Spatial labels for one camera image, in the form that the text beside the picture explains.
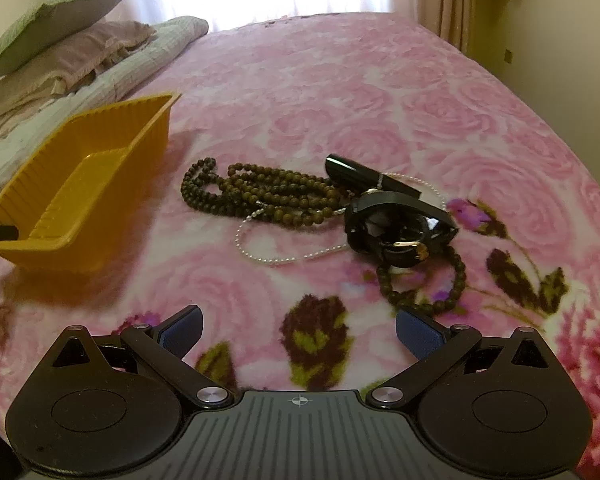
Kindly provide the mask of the yellow plastic tray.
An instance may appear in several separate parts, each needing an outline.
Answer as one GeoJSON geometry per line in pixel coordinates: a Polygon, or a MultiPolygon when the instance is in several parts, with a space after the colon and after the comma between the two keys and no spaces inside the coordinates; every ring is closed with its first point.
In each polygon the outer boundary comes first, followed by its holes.
{"type": "Polygon", "coordinates": [[[27,269],[88,273],[104,266],[161,165],[180,96],[154,94],[68,119],[0,193],[0,256],[27,269]]]}

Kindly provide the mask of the black wrist watch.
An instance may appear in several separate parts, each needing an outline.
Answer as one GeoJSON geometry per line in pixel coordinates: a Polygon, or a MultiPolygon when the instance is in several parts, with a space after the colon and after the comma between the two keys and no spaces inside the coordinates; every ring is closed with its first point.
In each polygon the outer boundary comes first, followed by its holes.
{"type": "Polygon", "coordinates": [[[344,211],[349,246],[381,263],[411,268],[441,255],[458,232],[443,209],[404,193],[367,192],[344,211]]]}

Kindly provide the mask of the striped green quilt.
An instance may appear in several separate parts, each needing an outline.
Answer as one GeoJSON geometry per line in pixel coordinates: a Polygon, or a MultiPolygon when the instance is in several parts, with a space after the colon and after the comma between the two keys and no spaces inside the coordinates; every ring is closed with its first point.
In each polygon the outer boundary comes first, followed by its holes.
{"type": "Polygon", "coordinates": [[[206,20],[188,15],[150,26],[155,33],[146,44],[108,70],[88,77],[76,90],[47,101],[31,102],[0,117],[0,193],[23,163],[68,118],[122,100],[209,31],[206,20]]]}

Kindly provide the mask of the mauve pillow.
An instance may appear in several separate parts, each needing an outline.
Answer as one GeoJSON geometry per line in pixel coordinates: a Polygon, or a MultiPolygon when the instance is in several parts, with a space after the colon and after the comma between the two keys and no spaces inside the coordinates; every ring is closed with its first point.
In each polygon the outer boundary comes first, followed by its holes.
{"type": "Polygon", "coordinates": [[[60,40],[0,77],[0,117],[34,101],[65,96],[122,61],[154,33],[141,22],[101,22],[60,40]]]}

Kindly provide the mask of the green pillow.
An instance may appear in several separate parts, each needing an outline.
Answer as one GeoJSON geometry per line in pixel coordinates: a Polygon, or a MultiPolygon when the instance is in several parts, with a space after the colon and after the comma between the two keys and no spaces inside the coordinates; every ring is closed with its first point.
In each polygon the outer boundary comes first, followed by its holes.
{"type": "Polygon", "coordinates": [[[94,25],[122,0],[44,0],[0,37],[0,77],[76,32],[94,25]]]}

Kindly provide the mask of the pink floral blanket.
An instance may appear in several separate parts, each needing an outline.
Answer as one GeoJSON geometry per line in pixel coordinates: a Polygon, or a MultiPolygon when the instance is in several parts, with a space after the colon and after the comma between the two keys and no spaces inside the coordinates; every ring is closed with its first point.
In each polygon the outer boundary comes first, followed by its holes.
{"type": "Polygon", "coordinates": [[[340,14],[215,32],[135,89],[176,91],[158,176],[120,255],[93,276],[0,259],[0,428],[69,324],[112,334],[188,304],[204,336],[187,362],[234,391],[367,390],[412,362],[373,263],[339,220],[314,231],[188,208],[185,171],[212,157],[321,174],[327,155],[404,174],[447,198],[467,286],[445,324],[488,336],[536,327],[593,419],[579,474],[600,479],[600,187],[537,114],[469,58],[403,18],[340,14]]]}

